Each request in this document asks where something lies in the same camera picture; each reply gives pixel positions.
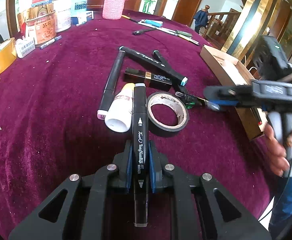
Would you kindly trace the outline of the blue right sleeve forearm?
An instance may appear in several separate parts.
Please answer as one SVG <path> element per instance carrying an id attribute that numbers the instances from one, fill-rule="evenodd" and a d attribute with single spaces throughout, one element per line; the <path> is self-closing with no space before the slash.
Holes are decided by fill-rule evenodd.
<path id="1" fill-rule="evenodd" d="M 272 239 L 276 239 L 283 231 L 284 227 L 292 222 L 292 178 L 286 185 L 286 178 L 277 179 L 277 191 L 275 194 L 276 207 L 272 210 L 269 222 L 269 232 Z"/>

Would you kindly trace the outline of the right hand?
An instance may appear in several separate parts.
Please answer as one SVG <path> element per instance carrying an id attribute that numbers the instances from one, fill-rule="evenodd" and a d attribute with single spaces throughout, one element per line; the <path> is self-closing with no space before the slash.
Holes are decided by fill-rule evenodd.
<path id="1" fill-rule="evenodd" d="M 275 139 L 275 133 L 269 124 L 265 125 L 264 136 L 270 169 L 275 175 L 282 177 L 284 171 L 288 171 L 290 168 L 290 164 L 286 160 L 286 150 Z M 289 146 L 292 146 L 292 133 L 288 136 L 287 143 Z"/>

